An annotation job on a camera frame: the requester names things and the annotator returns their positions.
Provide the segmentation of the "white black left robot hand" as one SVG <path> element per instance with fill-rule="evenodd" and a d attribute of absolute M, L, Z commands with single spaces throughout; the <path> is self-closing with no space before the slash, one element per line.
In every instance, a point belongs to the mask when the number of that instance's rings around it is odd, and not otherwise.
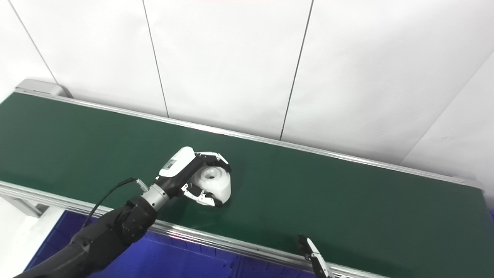
<path fill-rule="evenodd" d="M 231 197 L 231 171 L 230 164 L 220 153 L 195 152 L 186 146 L 164 164 L 143 197 L 155 210 L 175 197 L 221 207 Z"/>

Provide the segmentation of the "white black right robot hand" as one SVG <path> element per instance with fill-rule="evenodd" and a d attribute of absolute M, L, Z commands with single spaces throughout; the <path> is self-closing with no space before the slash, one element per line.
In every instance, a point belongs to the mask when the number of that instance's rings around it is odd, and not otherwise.
<path fill-rule="evenodd" d="M 298 244 L 304 254 L 304 258 L 310 261 L 314 274 L 318 278 L 334 278 L 328 264 L 314 243 L 307 236 L 298 234 Z"/>

